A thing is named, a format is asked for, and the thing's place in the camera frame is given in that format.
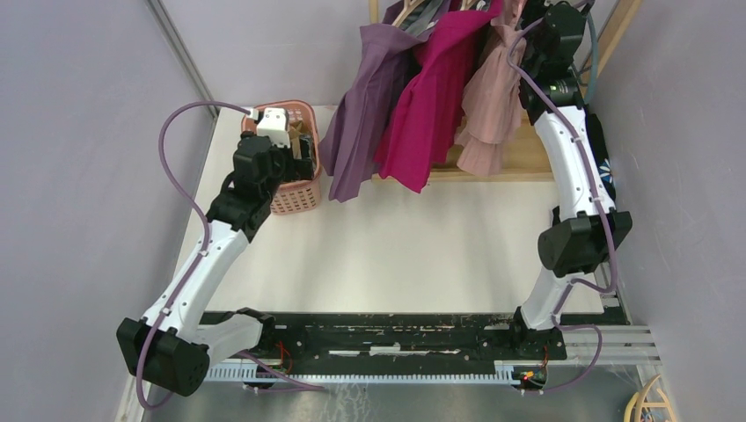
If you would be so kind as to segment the blue-grey plastic hanger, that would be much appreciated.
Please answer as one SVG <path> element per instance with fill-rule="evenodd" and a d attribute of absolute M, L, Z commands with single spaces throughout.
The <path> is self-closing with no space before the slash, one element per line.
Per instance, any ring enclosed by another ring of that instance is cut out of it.
<path fill-rule="evenodd" d="M 590 11 L 587 13 L 586 21 L 590 39 L 590 52 L 588 57 L 589 64 L 582 69 L 577 69 L 577 67 L 573 65 L 572 70 L 579 86 L 585 89 L 582 97 L 585 105 L 588 106 L 596 92 L 596 83 L 600 66 L 600 51 L 596 24 Z"/>

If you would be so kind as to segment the pink pleated skirt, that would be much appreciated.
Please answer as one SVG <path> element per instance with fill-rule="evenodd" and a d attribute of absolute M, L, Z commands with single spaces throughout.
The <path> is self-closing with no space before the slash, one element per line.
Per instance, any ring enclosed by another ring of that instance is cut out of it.
<path fill-rule="evenodd" d="M 462 109 L 465 125 L 456 138 L 463 147 L 457 167 L 479 177 L 501 172 L 503 148 L 516 138 L 521 126 L 519 75 L 509 61 L 519 63 L 525 41 L 519 40 L 513 54 L 512 43 L 518 40 L 517 24 L 524 1 L 504 1 L 503 12 L 492 19 L 479 66 L 464 88 Z"/>

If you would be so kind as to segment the tan brown skirt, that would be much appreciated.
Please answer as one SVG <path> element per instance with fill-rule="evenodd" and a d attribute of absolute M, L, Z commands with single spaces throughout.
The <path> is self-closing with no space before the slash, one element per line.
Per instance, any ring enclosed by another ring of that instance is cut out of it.
<path fill-rule="evenodd" d="M 311 130 L 302 120 L 289 123 L 289 139 L 296 160 L 311 158 L 313 150 Z"/>

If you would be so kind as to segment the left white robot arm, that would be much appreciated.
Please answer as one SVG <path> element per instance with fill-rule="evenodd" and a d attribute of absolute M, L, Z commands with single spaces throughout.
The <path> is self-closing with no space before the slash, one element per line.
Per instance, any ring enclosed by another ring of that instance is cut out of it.
<path fill-rule="evenodd" d="M 183 397 L 192 395 L 215 365 L 243 351 L 263 358 L 277 344 L 274 318 L 249 308 L 213 314 L 207 305 L 235 260 L 270 216 L 284 182 L 312 180 L 314 141 L 274 144 L 244 131 L 230 172 L 206 213 L 208 234 L 161 297 L 134 320 L 124 319 L 116 338 L 129 373 Z"/>

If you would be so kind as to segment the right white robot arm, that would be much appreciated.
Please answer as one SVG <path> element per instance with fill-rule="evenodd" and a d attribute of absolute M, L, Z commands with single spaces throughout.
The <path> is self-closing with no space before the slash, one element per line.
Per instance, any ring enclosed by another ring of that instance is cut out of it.
<path fill-rule="evenodd" d="M 520 77 L 520 103 L 548 155 L 559 191 L 552 224 L 539 235 L 542 263 L 529 298 L 518 308 L 521 326 L 508 335 L 508 348 L 529 359 L 544 345 L 541 331 L 559 325 L 575 285 L 613 257 L 632 227 L 618 211 L 599 174 L 587 131 L 587 114 L 572 70 L 592 3 L 529 1 L 517 35 L 526 43 L 521 59 L 508 58 Z"/>

